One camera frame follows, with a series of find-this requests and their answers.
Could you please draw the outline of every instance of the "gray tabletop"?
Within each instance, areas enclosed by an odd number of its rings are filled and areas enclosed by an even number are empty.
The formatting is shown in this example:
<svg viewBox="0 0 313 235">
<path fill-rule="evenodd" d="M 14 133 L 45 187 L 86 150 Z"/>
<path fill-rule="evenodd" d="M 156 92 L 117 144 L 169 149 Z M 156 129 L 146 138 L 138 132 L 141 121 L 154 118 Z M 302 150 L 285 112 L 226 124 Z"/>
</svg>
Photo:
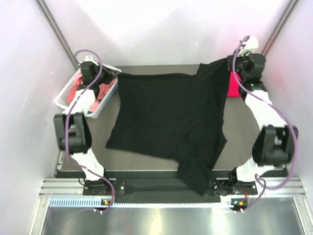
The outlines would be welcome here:
<svg viewBox="0 0 313 235">
<path fill-rule="evenodd" d="M 195 74 L 198 65 L 129 66 L 120 67 L 132 74 L 160 74 L 182 72 Z M 105 147 L 111 135 L 120 107 L 118 91 L 112 96 L 97 119 L 88 118 L 92 134 L 92 149 L 106 170 L 176 170 L 178 164 L 160 159 Z M 215 169 L 233 169 L 251 157 L 253 144 L 258 136 L 257 122 L 241 98 L 228 98 L 224 110 L 223 132 L 227 143 L 215 165 Z M 78 170 L 63 163 L 62 170 Z"/>
<path fill-rule="evenodd" d="M 244 214 L 217 208 L 113 208 L 102 216 L 49 208 L 43 235 L 304 235 L 293 198 L 262 198 Z"/>
</svg>

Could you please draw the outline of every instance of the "black cloth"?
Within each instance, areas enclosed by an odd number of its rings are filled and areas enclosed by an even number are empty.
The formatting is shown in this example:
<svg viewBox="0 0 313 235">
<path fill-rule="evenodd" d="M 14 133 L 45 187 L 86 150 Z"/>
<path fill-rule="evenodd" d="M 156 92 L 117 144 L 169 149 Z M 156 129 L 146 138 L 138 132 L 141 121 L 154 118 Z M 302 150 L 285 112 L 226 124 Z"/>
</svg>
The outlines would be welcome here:
<svg viewBox="0 0 313 235">
<path fill-rule="evenodd" d="M 200 64 L 195 75 L 121 73 L 120 111 L 106 147 L 174 159 L 178 177 L 203 195 L 226 144 L 229 77 L 226 59 Z"/>
</svg>

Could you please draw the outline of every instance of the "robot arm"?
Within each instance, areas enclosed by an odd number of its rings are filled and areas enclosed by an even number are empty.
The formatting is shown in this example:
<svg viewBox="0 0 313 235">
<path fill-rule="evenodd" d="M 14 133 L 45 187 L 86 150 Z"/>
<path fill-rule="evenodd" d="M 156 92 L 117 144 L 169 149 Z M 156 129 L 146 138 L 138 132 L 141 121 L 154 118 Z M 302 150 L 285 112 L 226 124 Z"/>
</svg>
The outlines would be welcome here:
<svg viewBox="0 0 313 235">
<path fill-rule="evenodd" d="M 253 54 L 258 43 L 255 37 L 250 37 L 243 44 L 236 60 L 236 71 L 241 78 L 241 84 L 252 94 L 265 102 L 272 104 L 267 90 L 260 80 L 265 67 L 265 57 Z M 228 56 L 228 67 L 231 70 L 233 55 Z M 231 173 L 232 185 L 254 182 L 255 174 L 263 175 L 269 170 L 283 166 L 292 161 L 293 142 L 286 122 L 265 102 L 257 100 L 239 89 L 245 104 L 252 111 L 260 134 L 253 146 L 251 158 L 243 165 L 235 168 Z"/>
<path fill-rule="evenodd" d="M 81 73 L 83 84 L 78 87 L 73 101 L 69 107 L 61 114 L 54 116 L 54 125 L 56 130 L 58 146 L 61 150 L 65 150 L 65 120 L 70 112 L 69 119 L 69 152 L 71 157 L 83 167 L 86 174 L 86 180 L 90 186 L 92 182 L 99 185 L 99 177 L 92 174 L 90 171 L 105 177 L 104 167 L 97 161 L 91 145 L 92 138 L 85 119 L 86 114 L 93 102 L 96 101 L 101 83 L 109 84 L 121 72 L 121 70 L 103 65 L 103 71 L 97 82 L 88 90 L 86 87 L 94 80 L 99 73 L 99 66 L 92 58 L 86 57 L 81 63 Z"/>
</svg>

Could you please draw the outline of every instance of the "white basket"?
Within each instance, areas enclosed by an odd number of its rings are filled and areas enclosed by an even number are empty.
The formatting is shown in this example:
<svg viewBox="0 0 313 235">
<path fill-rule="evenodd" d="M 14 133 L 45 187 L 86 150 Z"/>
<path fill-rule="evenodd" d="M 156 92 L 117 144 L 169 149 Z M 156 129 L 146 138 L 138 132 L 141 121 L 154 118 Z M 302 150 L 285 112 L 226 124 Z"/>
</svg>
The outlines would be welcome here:
<svg viewBox="0 0 313 235">
<path fill-rule="evenodd" d="M 68 83 L 63 87 L 63 89 L 61 90 L 61 92 L 57 95 L 57 97 L 54 100 L 54 103 L 61 107 L 62 109 L 67 109 L 68 108 L 68 102 L 67 102 L 67 96 L 68 93 L 70 92 L 70 90 L 73 88 L 74 86 L 74 80 L 77 74 L 80 73 L 80 69 L 74 74 L 74 76 L 68 81 Z M 106 106 L 106 104 L 108 103 L 108 101 L 110 100 L 110 98 L 112 97 L 112 95 L 114 94 L 115 90 L 117 89 L 118 83 L 117 83 L 117 78 L 115 79 L 114 84 L 111 86 L 111 88 L 109 89 L 108 93 L 104 96 L 104 98 L 101 100 L 99 106 L 96 108 L 96 110 L 94 112 L 92 112 L 91 114 L 87 114 L 87 117 L 96 119 L 101 111 L 103 110 L 103 108 Z"/>
</svg>

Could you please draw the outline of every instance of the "red fabric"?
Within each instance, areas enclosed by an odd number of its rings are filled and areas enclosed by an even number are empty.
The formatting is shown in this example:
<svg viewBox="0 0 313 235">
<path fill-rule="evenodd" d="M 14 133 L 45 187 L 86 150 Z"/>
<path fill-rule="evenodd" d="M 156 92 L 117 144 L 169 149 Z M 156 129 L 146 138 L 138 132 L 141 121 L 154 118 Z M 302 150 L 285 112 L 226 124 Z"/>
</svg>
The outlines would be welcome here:
<svg viewBox="0 0 313 235">
<path fill-rule="evenodd" d="M 229 90 L 228 90 L 227 97 L 241 97 L 240 94 L 239 94 L 238 88 L 239 88 L 239 85 L 236 82 L 236 79 L 234 77 L 233 72 L 231 72 L 230 73 Z"/>
<path fill-rule="evenodd" d="M 100 84 L 100 93 L 98 95 L 98 98 L 95 102 L 93 102 L 90 107 L 89 107 L 89 112 L 94 112 L 96 111 L 96 109 L 98 108 L 101 100 L 105 97 L 105 95 L 109 92 L 109 90 L 111 89 L 111 86 L 114 84 L 115 82 L 115 78 L 112 80 L 112 82 L 110 84 Z"/>
<path fill-rule="evenodd" d="M 79 85 L 82 84 L 81 77 L 82 77 L 82 74 L 79 73 L 74 78 L 74 86 L 72 87 L 72 89 L 69 91 L 69 93 L 67 95 L 67 103 L 68 104 L 70 104 L 74 100 L 77 88 Z"/>
</svg>

